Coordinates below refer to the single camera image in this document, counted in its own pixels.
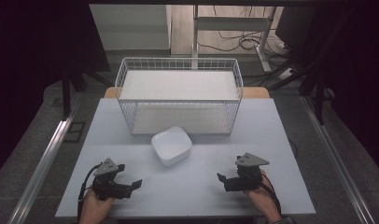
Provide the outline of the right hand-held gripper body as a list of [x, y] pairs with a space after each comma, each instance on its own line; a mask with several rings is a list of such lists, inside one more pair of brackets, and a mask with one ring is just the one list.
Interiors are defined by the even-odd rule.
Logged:
[[250, 153], [238, 156], [235, 161], [237, 166], [237, 177], [227, 178], [224, 184], [226, 191], [252, 190], [262, 187], [268, 189], [263, 184], [263, 177], [260, 171], [261, 165], [268, 165], [269, 162]]

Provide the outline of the white square bowl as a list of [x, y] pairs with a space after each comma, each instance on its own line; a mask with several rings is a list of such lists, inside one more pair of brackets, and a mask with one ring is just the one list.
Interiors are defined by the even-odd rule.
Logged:
[[172, 127], [155, 134], [151, 145], [164, 166], [172, 166], [188, 157], [192, 142], [181, 127]]

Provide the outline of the white wire storage rack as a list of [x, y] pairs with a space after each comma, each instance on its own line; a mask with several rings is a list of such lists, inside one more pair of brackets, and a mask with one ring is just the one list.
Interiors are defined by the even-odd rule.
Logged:
[[130, 133], [180, 127], [189, 134], [229, 135], [242, 101], [239, 63], [223, 58], [122, 60], [115, 95]]

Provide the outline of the aluminium rail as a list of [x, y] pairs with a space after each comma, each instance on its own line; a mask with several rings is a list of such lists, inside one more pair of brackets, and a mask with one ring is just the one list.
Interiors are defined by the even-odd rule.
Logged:
[[49, 173], [51, 165], [53, 164], [55, 157], [59, 151], [60, 146], [63, 143], [64, 137], [67, 134], [74, 116], [77, 113], [82, 93], [75, 93], [70, 101], [71, 109], [68, 115], [62, 119], [54, 131], [53, 136], [49, 140], [38, 165], [36, 166], [23, 194], [21, 195], [15, 209], [13, 210], [7, 224], [24, 224], [24, 221], [28, 217], [29, 212], [35, 202], [38, 192]]
[[310, 118], [323, 147], [326, 149], [331, 164], [339, 177], [343, 188], [352, 204], [361, 224], [376, 224], [369, 206], [366, 204], [357, 184], [349, 174], [336, 146], [333, 144], [330, 135], [324, 124], [321, 124], [315, 114], [315, 107], [307, 97], [301, 96], [302, 104]]

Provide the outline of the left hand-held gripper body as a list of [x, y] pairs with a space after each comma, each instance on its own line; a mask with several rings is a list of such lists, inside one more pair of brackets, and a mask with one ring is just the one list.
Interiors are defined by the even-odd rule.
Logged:
[[101, 201], [108, 198], [123, 199], [130, 198], [133, 188], [115, 182], [118, 166], [110, 158], [103, 161], [94, 173], [91, 188]]

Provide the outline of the white metal desk frame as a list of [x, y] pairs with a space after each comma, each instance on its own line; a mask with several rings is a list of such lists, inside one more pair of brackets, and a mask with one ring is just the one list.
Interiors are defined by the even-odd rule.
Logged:
[[261, 66], [266, 74], [272, 72], [265, 55], [265, 45], [274, 22], [276, 7], [272, 7], [269, 16], [264, 18], [234, 18], [234, 17], [200, 17], [199, 7], [193, 6], [193, 42], [191, 56], [198, 57], [199, 31], [249, 31], [261, 32], [260, 42], [256, 46]]

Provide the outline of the white cabinet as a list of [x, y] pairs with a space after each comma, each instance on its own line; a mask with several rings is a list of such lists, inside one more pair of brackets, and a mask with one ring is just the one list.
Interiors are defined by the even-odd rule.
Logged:
[[170, 5], [90, 4], [106, 50], [168, 50], [171, 48]]

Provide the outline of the white power strip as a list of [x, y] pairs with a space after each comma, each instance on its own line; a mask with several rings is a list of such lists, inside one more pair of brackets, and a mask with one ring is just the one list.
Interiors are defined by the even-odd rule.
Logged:
[[296, 70], [294, 68], [288, 68], [278, 78], [280, 80], [284, 80], [284, 79], [290, 77], [291, 75], [293, 75], [295, 72], [296, 72]]

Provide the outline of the black metal stand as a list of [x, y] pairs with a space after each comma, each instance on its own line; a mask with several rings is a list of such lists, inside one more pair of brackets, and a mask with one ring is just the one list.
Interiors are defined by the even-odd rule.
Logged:
[[315, 55], [311, 57], [311, 61], [304, 67], [294, 72], [290, 77], [268, 87], [269, 91], [276, 91], [294, 80], [304, 77], [302, 84], [298, 88], [300, 95], [309, 95], [312, 90], [316, 90], [315, 98], [315, 116], [318, 122], [323, 125], [323, 101], [325, 84], [325, 68], [324, 62], [331, 54], [333, 44], [347, 23], [353, 8], [350, 6], [338, 7], [337, 14], [332, 17], [330, 26], [326, 28], [317, 41], [317, 48], [314, 50]]
[[107, 87], [113, 86], [112, 81], [109, 81], [85, 66], [78, 65], [77, 67], [64, 69], [62, 72], [63, 120], [67, 120], [70, 117], [72, 108], [74, 107], [71, 103], [70, 85], [73, 85], [74, 89], [79, 92], [86, 90], [87, 84], [82, 76], [83, 74], [95, 79]]

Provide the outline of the person's left hand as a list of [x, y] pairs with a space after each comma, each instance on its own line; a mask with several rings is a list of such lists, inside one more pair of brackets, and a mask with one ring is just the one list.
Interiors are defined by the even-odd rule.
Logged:
[[101, 224], [108, 215], [114, 198], [100, 201], [97, 194], [89, 189], [85, 194], [78, 224]]

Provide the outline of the dark floor socket cover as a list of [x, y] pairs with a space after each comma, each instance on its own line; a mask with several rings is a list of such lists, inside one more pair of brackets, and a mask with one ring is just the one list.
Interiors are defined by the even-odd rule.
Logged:
[[65, 143], [78, 143], [83, 134], [85, 125], [85, 121], [72, 122], [63, 141]]

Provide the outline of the person's right hand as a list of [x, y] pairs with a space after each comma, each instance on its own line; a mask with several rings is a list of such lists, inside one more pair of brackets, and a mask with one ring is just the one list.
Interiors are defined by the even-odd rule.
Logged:
[[259, 187], [258, 189], [245, 190], [244, 194], [269, 223], [275, 223], [282, 219], [271, 194], [266, 189]]

